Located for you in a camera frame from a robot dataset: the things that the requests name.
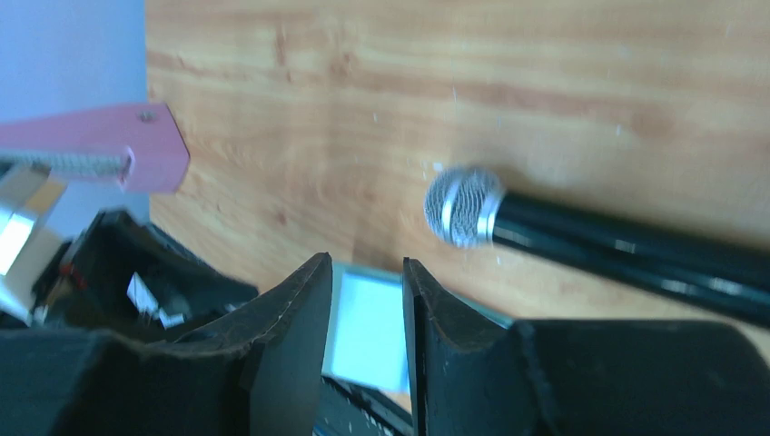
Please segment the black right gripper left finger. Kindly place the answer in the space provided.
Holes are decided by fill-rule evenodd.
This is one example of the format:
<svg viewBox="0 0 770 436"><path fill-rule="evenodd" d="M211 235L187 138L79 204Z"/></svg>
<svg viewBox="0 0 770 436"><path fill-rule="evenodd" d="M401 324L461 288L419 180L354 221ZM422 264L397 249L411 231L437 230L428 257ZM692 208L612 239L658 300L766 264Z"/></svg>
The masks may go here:
<svg viewBox="0 0 770 436"><path fill-rule="evenodd" d="M108 330L1 333L4 435L309 435L331 311L332 260L175 342Z"/></svg>

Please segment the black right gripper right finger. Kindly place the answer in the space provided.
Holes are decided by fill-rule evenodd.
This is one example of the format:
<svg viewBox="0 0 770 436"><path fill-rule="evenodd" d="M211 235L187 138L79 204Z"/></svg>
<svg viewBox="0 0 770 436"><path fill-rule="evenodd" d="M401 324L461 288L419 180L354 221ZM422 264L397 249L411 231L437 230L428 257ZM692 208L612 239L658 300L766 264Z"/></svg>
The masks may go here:
<svg viewBox="0 0 770 436"><path fill-rule="evenodd" d="M403 262L418 435L766 435L769 369L737 329L679 320L503 327Z"/></svg>

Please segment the teal card holder wallet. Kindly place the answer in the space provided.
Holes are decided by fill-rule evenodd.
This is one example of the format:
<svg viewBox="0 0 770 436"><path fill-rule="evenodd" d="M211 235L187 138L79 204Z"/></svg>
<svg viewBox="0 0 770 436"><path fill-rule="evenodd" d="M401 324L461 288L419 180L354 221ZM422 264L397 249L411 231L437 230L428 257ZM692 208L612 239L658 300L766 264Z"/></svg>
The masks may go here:
<svg viewBox="0 0 770 436"><path fill-rule="evenodd" d="M402 279L395 272L333 264L324 376L408 394Z"/></svg>

